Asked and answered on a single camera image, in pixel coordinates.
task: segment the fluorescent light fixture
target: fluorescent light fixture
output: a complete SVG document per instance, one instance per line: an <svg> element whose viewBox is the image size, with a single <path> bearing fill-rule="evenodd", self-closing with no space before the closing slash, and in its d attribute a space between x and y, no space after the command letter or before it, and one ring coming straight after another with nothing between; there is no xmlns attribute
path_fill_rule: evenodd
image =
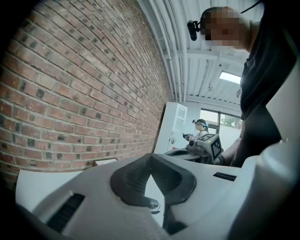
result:
<svg viewBox="0 0 300 240"><path fill-rule="evenodd" d="M227 81L231 81L233 83L240 84L240 77L237 75L230 74L230 73L222 72L220 75L220 79L224 79Z"/></svg>

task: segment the ceiling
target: ceiling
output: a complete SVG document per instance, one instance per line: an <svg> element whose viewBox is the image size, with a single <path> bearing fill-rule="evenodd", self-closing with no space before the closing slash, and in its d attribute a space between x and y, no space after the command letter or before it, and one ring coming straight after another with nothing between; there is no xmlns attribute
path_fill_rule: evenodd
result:
<svg viewBox="0 0 300 240"><path fill-rule="evenodd" d="M228 47L209 46L198 33L192 41L187 22L198 20L210 7L243 11L255 0L139 0L163 56L174 101L195 101L240 110L237 83L219 79L221 71L241 76L248 54ZM260 21L263 5L242 16Z"/></svg>

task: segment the dark hair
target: dark hair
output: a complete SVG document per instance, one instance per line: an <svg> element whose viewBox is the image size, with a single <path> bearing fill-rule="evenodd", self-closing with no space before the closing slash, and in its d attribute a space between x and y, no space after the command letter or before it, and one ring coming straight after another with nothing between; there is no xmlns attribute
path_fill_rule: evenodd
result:
<svg viewBox="0 0 300 240"><path fill-rule="evenodd" d="M206 124L206 121L205 121L204 119L198 119L198 120L195 122L195 124L197 124L198 122L201 122L201 123L203 123L203 124ZM205 130L206 132L208 132L208 127L205 126L205 127L204 127L204 130Z"/></svg>
<svg viewBox="0 0 300 240"><path fill-rule="evenodd" d="M205 40L210 41L211 40L211 34L210 34L210 28L208 28L206 25L210 24L210 14L212 12L216 13L218 11L222 11L221 7L211 7L206 9L200 19L200 32L205 37Z"/></svg>

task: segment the person in background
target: person in background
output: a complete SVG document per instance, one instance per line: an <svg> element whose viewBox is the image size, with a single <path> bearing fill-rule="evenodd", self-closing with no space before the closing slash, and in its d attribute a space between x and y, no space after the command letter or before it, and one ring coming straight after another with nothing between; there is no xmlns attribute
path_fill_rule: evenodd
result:
<svg viewBox="0 0 300 240"><path fill-rule="evenodd" d="M248 157L259 155L281 140L266 104L296 62L295 47L288 41L297 35L291 25L295 15L272 1L264 2L260 22L247 22L229 7L206 9L200 19L200 32L211 45L230 46L249 53L240 82L241 134L220 155L220 165L242 167Z"/></svg>
<svg viewBox="0 0 300 240"><path fill-rule="evenodd" d="M206 123L206 121L204 119L198 119L197 121L193 120L193 123L195 124L196 130L198 130L198 133L195 137L192 134L184 135L183 137L187 141L191 141L191 140L201 137L205 134L208 134L208 124Z"/></svg>

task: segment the black t-shirt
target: black t-shirt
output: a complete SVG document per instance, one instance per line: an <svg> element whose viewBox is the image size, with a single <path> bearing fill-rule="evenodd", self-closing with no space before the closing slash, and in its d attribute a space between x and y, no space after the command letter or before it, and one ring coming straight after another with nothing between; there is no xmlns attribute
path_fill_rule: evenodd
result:
<svg viewBox="0 0 300 240"><path fill-rule="evenodd" d="M241 77L240 107L245 131L231 166L242 167L246 158L259 155L266 147L281 140L266 104L289 75L296 55L286 39L284 27L276 20L274 12L265 6L258 35Z"/></svg>

